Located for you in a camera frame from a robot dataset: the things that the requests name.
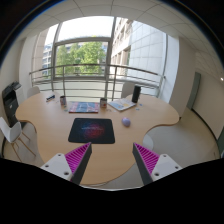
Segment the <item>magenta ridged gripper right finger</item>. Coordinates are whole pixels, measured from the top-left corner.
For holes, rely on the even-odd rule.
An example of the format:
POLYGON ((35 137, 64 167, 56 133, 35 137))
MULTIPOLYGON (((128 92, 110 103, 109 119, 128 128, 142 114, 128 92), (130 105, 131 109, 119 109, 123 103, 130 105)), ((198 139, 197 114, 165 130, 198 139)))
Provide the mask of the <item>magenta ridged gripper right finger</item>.
POLYGON ((157 154, 152 150, 133 144, 132 151, 144 185, 164 178, 182 169, 169 155, 157 154))

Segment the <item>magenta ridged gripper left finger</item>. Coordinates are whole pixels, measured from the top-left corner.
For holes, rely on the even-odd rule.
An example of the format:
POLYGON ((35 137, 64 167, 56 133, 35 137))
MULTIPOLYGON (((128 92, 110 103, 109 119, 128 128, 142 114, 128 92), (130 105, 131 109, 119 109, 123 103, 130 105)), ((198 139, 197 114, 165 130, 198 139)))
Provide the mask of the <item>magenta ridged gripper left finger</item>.
POLYGON ((67 154, 57 153, 42 169, 79 185, 91 154, 92 145, 86 143, 67 154))

